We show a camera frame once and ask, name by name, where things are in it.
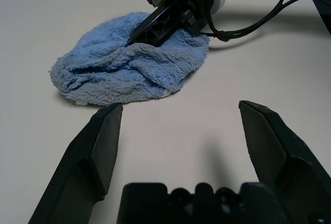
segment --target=white table surface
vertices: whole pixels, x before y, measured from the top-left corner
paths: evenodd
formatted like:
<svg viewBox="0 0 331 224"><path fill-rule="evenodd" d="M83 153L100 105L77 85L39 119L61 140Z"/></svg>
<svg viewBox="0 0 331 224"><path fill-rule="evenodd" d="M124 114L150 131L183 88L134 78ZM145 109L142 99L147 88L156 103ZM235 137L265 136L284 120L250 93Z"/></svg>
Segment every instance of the white table surface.
<svg viewBox="0 0 331 224"><path fill-rule="evenodd" d="M218 27L246 27L278 0L227 0ZM76 106L48 70L100 22L146 0L0 0L0 223L27 223L69 142L97 111ZM191 192L256 181L238 102L267 105L331 173L331 38L311 0L241 40L210 42L203 66L177 94L124 106L108 196L90 223L115 223L122 188L163 182Z"/></svg>

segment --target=screw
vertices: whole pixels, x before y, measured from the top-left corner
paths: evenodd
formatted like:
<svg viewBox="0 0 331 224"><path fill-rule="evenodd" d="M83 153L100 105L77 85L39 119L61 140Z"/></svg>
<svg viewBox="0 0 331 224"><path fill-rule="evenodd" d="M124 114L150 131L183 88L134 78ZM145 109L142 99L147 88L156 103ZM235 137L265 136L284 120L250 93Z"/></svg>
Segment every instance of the screw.
<svg viewBox="0 0 331 224"><path fill-rule="evenodd" d="M330 222L324 218L323 214L314 214L309 218L310 224L329 224Z"/></svg>

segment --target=black plastic part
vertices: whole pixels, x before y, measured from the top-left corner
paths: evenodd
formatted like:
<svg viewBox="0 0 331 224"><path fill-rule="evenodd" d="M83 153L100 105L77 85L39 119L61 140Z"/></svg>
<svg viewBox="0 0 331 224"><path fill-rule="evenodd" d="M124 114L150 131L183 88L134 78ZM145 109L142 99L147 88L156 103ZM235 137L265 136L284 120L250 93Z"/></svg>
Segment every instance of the black plastic part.
<svg viewBox="0 0 331 224"><path fill-rule="evenodd" d="M331 178L306 143L268 107L241 101L239 108L259 181L280 192L295 223L316 214L330 221Z"/></svg>
<svg viewBox="0 0 331 224"><path fill-rule="evenodd" d="M283 203L260 183L245 183L237 195L227 188L214 194L201 183L195 195L179 188L168 194L164 184L134 183L123 189L117 224L292 224Z"/></svg>
<svg viewBox="0 0 331 224"><path fill-rule="evenodd" d="M204 0L147 1L158 8L133 30L127 45L146 43L158 47L179 28L195 36L207 24Z"/></svg>
<svg viewBox="0 0 331 224"><path fill-rule="evenodd" d="M109 190L122 104L98 110L65 151L29 224L87 224Z"/></svg>

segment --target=blue towel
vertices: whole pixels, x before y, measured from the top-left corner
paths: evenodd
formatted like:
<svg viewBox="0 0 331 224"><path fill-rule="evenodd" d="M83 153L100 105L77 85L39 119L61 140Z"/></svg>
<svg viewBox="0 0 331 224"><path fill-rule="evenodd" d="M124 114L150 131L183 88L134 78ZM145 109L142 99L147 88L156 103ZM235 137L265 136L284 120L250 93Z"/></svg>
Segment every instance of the blue towel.
<svg viewBox="0 0 331 224"><path fill-rule="evenodd" d="M178 30L160 47L135 43L131 32L148 14L130 13L106 21L85 35L53 65L53 84L77 104L145 101L179 91L186 76L208 53L206 36Z"/></svg>

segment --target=black cable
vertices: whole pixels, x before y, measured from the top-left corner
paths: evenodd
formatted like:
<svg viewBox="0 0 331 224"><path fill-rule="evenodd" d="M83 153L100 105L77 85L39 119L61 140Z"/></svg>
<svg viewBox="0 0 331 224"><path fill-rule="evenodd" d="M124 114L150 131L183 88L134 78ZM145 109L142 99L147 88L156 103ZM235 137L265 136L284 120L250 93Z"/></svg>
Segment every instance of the black cable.
<svg viewBox="0 0 331 224"><path fill-rule="evenodd" d="M210 37L216 37L222 41L229 41L230 39L244 37L244 36L254 32L260 26L262 26L263 24L265 24L266 22L271 20L273 17L275 17L285 7L289 6L292 3L295 3L296 1L298 1L298 0L290 0L290 1L286 2L285 4L283 4L284 0L279 0L278 4L273 8L273 10L270 13L268 13L260 21L256 22L255 24L253 24L249 27L239 29L236 31L218 31L213 24L212 16L210 14L210 0L207 0L207 4L205 6L205 12L206 12L206 17L207 17L209 27L213 33L203 33L203 34L210 36Z"/></svg>
<svg viewBox="0 0 331 224"><path fill-rule="evenodd" d="M320 1L321 3L324 3L326 6L329 6L329 7L331 8L331 4L330 4L330 3L327 3L327 2L324 1L324 0L318 0L318 1Z"/></svg>

